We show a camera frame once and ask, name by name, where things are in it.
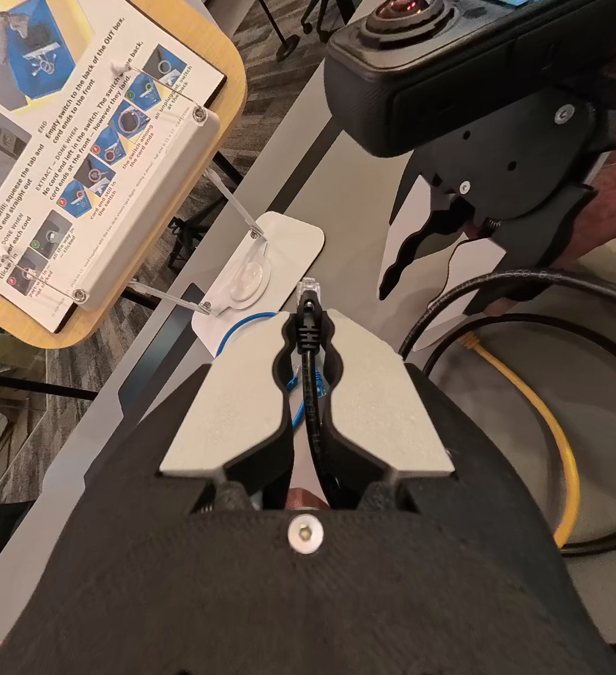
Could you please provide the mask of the black tripod stand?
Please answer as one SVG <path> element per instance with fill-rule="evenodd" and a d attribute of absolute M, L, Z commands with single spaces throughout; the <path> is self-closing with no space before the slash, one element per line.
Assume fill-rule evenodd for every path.
<path fill-rule="evenodd" d="M 330 1 L 309 1 L 309 4 L 307 5 L 301 19 L 300 19 L 300 25 L 302 27 L 303 33 L 308 35 L 310 34 L 313 30 L 317 33 L 320 41 L 322 43 L 328 43 L 329 38 L 331 35 L 335 32 L 335 30 L 324 30 L 323 28 L 323 21 L 324 17 L 328 8 Z M 354 1 L 335 1 L 339 14 L 341 15 L 343 23 L 346 25 L 350 21 L 350 19 L 354 15 L 355 11 L 355 5 Z M 276 35 L 279 38 L 280 41 L 280 46 L 278 47 L 278 50 L 276 52 L 276 60 L 278 62 L 284 61 L 287 57 L 289 57 L 292 52 L 295 50 L 295 48 L 298 46 L 298 43 L 300 42 L 300 37 L 297 34 L 292 34 L 288 38 L 286 38 L 282 33 L 281 30 L 279 29 L 279 26 L 277 22 L 275 21 L 275 18 L 273 17 L 272 13 L 270 12 L 270 9 L 268 8 L 267 4 L 265 1 L 259 1 L 259 4 L 261 5 L 261 8 L 265 15 L 267 16 L 267 19 L 269 20 L 272 29 L 276 33 Z M 312 13 L 313 9 L 319 5 L 319 12 L 317 16 L 317 20 L 315 24 L 313 25 L 309 21 L 309 16 Z"/>

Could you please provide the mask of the white board stand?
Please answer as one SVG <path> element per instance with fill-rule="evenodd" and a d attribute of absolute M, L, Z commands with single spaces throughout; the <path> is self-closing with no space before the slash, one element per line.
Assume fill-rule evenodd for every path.
<path fill-rule="evenodd" d="M 128 289 L 193 310 L 193 331 L 215 356 L 236 325 L 281 310 L 319 256 L 325 235 L 319 227 L 272 211 L 254 218 L 215 171 L 206 169 L 205 175 L 245 220 L 245 237 L 199 302 L 178 299 L 135 280 Z"/>

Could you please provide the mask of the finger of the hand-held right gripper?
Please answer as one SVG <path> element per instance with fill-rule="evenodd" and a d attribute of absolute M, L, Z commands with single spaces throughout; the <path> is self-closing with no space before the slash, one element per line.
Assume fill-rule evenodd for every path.
<path fill-rule="evenodd" d="M 440 291 L 428 302 L 427 308 L 461 283 L 493 272 L 506 254 L 506 249 L 490 238 L 469 240 L 465 236 L 460 236 L 448 260 L 446 281 Z M 452 330 L 463 325 L 469 317 L 467 307 L 475 296 L 476 291 L 470 291 L 443 309 L 414 343 L 412 351 L 416 352 L 430 347 Z"/>
<path fill-rule="evenodd" d="M 441 252 L 447 253 L 443 279 L 436 282 L 435 300 L 446 289 L 449 260 L 456 248 L 479 238 L 470 219 L 454 223 L 455 194 L 443 193 L 422 174 L 404 174 L 398 186 L 378 279 L 378 300 L 387 300 L 407 270 L 423 266 Z"/>

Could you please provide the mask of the person's left hand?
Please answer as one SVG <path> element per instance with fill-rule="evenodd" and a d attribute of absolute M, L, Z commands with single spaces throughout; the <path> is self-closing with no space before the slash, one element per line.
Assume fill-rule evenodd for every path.
<path fill-rule="evenodd" d="M 287 492 L 287 510 L 329 510 L 330 506 L 319 496 L 302 487 L 290 487 Z"/>

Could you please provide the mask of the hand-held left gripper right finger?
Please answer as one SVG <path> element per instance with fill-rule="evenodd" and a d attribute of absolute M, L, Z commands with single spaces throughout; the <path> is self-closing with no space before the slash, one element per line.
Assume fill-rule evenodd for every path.
<path fill-rule="evenodd" d="M 402 357 L 341 312 L 323 313 L 327 471 L 347 488 L 450 476 L 454 464 Z"/>

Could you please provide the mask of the white holder bar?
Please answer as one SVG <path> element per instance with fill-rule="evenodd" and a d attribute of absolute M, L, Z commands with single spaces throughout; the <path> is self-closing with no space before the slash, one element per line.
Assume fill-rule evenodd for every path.
<path fill-rule="evenodd" d="M 72 282 L 79 307 L 96 311 L 104 305 L 219 129 L 218 115 L 207 108 L 152 121 L 95 218 L 96 238 L 81 250 L 82 266 Z"/>

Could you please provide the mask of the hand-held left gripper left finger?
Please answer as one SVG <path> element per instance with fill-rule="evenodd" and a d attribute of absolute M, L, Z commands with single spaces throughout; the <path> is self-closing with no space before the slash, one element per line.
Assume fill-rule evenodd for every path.
<path fill-rule="evenodd" d="M 294 448 L 287 384 L 294 315 L 281 311 L 215 357 L 160 464 L 162 475 L 272 483 Z"/>

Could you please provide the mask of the person's right hand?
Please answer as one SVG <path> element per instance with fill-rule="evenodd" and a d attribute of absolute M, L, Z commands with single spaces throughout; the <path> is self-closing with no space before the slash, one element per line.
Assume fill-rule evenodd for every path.
<path fill-rule="evenodd" d="M 616 159 L 609 157 L 597 175 L 597 197 L 577 216 L 565 250 L 546 267 L 569 269 L 594 249 L 616 239 Z"/>

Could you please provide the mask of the printed instruction sheet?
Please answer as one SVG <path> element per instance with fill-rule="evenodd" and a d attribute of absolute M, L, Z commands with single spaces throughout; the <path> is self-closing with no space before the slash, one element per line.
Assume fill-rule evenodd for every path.
<path fill-rule="evenodd" d="M 0 1 L 0 295 L 59 333 L 141 136 L 225 82 L 129 1 Z"/>

